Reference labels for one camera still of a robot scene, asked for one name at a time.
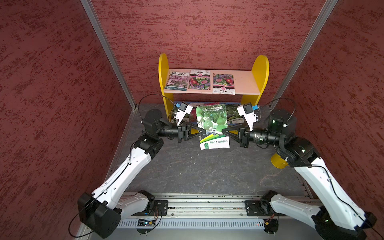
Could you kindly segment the green gourd seed bag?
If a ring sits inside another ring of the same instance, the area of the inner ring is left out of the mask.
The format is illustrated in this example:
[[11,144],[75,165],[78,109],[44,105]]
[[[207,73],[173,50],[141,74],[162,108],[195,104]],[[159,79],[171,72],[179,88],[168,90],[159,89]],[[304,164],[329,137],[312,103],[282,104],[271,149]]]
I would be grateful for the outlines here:
[[200,149],[224,149],[230,147],[229,137],[222,133],[228,127],[225,104],[198,106],[196,108],[198,127],[206,131],[200,136]]

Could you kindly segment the aster seed bag top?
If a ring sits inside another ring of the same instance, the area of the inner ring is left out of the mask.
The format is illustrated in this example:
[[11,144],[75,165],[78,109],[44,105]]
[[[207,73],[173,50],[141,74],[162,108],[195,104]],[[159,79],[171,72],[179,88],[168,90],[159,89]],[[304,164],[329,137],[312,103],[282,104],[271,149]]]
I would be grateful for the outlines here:
[[235,95],[234,76],[230,74],[213,75],[213,94]]

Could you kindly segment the pink flower seed bag top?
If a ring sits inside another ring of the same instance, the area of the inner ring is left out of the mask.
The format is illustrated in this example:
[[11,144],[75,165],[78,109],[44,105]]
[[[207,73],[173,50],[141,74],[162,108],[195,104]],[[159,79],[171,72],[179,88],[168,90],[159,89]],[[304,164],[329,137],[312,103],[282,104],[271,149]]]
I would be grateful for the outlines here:
[[189,89],[210,90],[211,72],[207,70],[191,70],[189,78]]

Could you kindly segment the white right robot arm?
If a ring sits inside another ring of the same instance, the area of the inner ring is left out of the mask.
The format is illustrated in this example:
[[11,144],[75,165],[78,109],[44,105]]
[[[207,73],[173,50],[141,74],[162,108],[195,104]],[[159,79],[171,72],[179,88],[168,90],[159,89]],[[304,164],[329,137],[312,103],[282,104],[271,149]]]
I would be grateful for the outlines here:
[[377,222],[373,213],[361,209],[344,191],[327,168],[320,153],[307,139],[296,136],[297,118],[285,110],[273,110],[266,128],[255,128],[258,117],[256,106],[240,105],[238,114],[243,124],[223,129],[225,136],[234,139],[243,148],[250,143],[273,146],[277,168],[295,169],[321,200],[321,206],[306,205],[288,199],[275,191],[262,196],[258,208],[266,216],[281,214],[314,228],[324,240],[364,240],[365,229]]

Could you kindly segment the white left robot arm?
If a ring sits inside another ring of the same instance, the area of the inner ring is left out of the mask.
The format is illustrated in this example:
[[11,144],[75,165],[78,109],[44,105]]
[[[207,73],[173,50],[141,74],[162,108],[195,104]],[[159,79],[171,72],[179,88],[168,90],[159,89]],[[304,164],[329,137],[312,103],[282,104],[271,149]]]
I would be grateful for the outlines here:
[[187,141],[205,134],[205,130],[191,123],[183,123],[192,105],[176,105],[177,123],[172,124],[158,109],[147,112],[141,121],[145,130],[130,147],[125,161],[105,182],[91,194],[84,193],[78,199],[80,221],[102,239],[109,237],[119,223],[137,213],[154,216],[153,226],[157,227],[165,215],[157,207],[155,196],[147,191],[139,191],[132,197],[121,197],[138,173],[148,165],[164,145],[164,138]]

